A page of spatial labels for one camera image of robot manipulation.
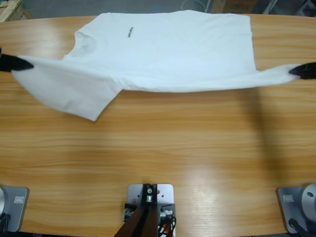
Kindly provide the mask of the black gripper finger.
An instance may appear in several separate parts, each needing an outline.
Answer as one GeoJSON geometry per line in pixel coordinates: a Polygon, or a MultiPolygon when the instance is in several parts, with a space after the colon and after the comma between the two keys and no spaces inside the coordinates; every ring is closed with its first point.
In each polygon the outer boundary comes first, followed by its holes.
{"type": "Polygon", "coordinates": [[[291,69],[289,73],[299,76],[300,79],[316,79],[316,62],[297,66],[291,69]]]}
{"type": "Polygon", "coordinates": [[[22,71],[32,69],[33,64],[26,60],[23,60],[17,56],[1,54],[0,55],[0,71],[11,72],[11,71],[22,71]]]}

